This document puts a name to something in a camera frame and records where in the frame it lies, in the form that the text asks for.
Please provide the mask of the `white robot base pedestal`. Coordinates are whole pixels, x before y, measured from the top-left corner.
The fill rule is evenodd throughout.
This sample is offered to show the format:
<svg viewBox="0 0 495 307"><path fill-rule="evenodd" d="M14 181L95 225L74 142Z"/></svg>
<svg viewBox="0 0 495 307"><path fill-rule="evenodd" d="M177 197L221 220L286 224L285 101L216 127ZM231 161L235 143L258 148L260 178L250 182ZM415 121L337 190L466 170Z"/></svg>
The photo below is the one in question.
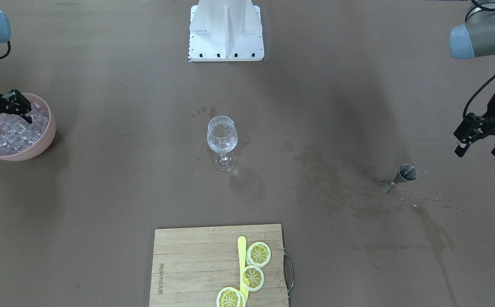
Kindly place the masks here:
<svg viewBox="0 0 495 307"><path fill-rule="evenodd" d="M261 8L251 0L200 0L190 8L188 60L262 61Z"/></svg>

